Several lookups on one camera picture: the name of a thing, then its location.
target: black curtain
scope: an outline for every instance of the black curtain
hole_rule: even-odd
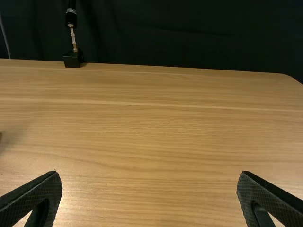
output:
[[[71,49],[67,6],[1,1],[11,57],[61,61]],[[279,72],[303,82],[301,0],[77,0],[76,10],[87,62]]]

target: light wood tabletop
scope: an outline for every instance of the light wood tabletop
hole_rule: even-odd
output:
[[[0,60],[0,131],[0,194],[55,169],[55,227],[244,227],[244,170],[303,198],[283,74]]]

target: metal rod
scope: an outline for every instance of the metal rod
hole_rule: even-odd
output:
[[[74,33],[73,25],[72,24],[68,24],[68,27],[70,27],[70,30],[71,30],[72,50],[74,52],[77,52],[78,48],[77,48],[77,43],[76,43],[76,38],[75,38],[75,33]]]

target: white cable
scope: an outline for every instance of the white cable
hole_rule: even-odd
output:
[[[3,34],[6,50],[8,52],[8,56],[9,56],[9,59],[10,59],[9,43],[8,43],[8,40],[6,39],[6,35],[5,35],[5,31],[4,31],[4,26],[3,26],[3,23],[2,23],[1,13],[0,13],[0,27],[1,27],[1,30],[2,30],[2,34]]]

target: black clamp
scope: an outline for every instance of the black clamp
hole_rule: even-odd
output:
[[[71,31],[72,50],[63,56],[66,68],[80,68],[84,62],[83,52],[78,48],[75,38],[74,29],[77,28],[77,13],[75,10],[75,1],[69,2],[69,8],[65,13],[65,25]]]

